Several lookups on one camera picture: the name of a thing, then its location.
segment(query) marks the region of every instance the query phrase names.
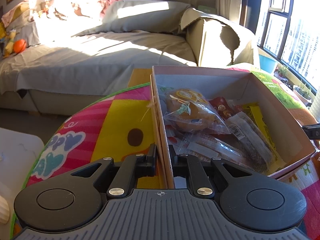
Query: play mat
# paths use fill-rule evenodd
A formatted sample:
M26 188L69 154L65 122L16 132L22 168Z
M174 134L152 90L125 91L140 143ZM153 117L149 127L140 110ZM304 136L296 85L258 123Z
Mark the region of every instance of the play mat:
M302 125L315 119L296 95L278 79L257 69L235 69L253 72L289 109ZM154 143L149 83L105 97L67 119L44 147L28 174L25 186L70 171L103 157L115 162L127 155L147 153ZM311 239L320 240L320 181L318 156L310 160L286 183L297 187L306 197L308 210L300 226ZM159 176L145 177L138 187L161 188ZM20 225L13 216L11 233Z

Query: yellow toy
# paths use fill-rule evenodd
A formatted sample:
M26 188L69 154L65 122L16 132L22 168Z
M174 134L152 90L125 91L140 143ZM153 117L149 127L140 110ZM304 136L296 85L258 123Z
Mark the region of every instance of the yellow toy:
M15 36L16 36L16 30L11 30L9 35L7 36L9 38L9 41L7 45L4 47L3 58L9 57L9 55L12 53Z

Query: metal pin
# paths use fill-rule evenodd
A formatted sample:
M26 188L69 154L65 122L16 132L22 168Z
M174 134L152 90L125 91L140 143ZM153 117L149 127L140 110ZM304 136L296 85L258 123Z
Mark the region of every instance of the metal pin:
M200 195L204 195L204 196L207 196L207 195L211 195L212 194L212 189L208 188L208 187L201 187L197 190L198 194Z
M114 187L111 190L109 190L109 194L113 196L120 196L124 193L124 189L119 188L119 187Z

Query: window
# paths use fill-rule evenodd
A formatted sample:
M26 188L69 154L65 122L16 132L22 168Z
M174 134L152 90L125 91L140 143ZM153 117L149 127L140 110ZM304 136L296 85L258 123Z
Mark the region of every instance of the window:
M314 90L320 85L320 0L262 0L258 45Z

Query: sofa armrest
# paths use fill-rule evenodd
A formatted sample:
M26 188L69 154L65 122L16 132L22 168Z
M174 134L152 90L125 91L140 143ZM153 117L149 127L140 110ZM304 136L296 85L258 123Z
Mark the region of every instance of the sofa armrest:
M199 18L187 27L186 40L197 65L223 68L246 62L260 68L254 34L238 25L230 27L210 18Z

